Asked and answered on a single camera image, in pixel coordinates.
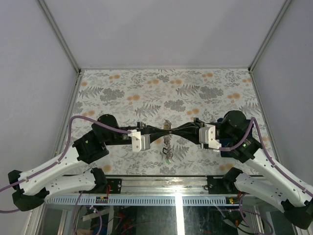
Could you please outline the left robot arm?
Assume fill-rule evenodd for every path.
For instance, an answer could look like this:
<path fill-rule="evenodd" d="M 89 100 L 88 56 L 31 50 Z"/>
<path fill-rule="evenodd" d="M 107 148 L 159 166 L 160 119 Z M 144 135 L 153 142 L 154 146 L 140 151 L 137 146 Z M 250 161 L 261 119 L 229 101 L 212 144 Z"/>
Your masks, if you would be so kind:
<path fill-rule="evenodd" d="M 112 115 L 102 115 L 98 120 L 88 119 L 91 131 L 71 143 L 66 143 L 62 154 L 29 170 L 8 173 L 14 189 L 13 203 L 19 211 L 30 211 L 57 195 L 72 192 L 107 193 L 109 186 L 103 170 L 94 167 L 80 175 L 66 173 L 109 154 L 108 145 L 132 146 L 134 152 L 149 149 L 150 144 L 170 133 L 142 123 L 134 127 L 120 127 Z"/>

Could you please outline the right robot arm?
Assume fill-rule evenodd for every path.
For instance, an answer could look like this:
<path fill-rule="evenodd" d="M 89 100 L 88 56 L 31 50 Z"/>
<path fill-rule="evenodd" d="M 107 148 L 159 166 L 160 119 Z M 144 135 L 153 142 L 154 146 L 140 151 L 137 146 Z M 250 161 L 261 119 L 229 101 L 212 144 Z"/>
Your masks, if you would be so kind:
<path fill-rule="evenodd" d="M 252 179 L 236 168 L 224 176 L 223 188 L 249 193 L 276 207 L 294 226 L 306 230 L 313 221 L 313 187 L 281 165 L 266 150 L 262 137 L 255 139 L 251 129 L 259 128 L 256 118 L 247 119 L 241 111 L 229 111 L 217 122 L 198 119 L 171 133 L 204 149 L 226 152 L 264 176 L 268 183 Z"/>

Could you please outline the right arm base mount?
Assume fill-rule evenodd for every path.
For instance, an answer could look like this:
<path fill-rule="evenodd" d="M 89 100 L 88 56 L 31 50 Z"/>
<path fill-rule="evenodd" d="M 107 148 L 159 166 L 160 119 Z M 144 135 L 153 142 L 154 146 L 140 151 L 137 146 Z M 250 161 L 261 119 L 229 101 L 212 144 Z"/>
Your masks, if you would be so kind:
<path fill-rule="evenodd" d="M 207 176 L 207 187 L 209 194 L 238 194 L 235 187 L 235 179 L 225 177 Z"/>

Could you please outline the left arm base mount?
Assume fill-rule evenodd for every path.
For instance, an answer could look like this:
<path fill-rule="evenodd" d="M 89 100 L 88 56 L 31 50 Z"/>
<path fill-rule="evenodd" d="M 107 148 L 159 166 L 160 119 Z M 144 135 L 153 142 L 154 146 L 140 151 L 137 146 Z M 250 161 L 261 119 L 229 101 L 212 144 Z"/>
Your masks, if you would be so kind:
<path fill-rule="evenodd" d="M 122 189 L 122 179 L 105 179 L 96 183 L 91 190 L 80 190 L 79 192 L 88 194 L 120 194 Z"/>

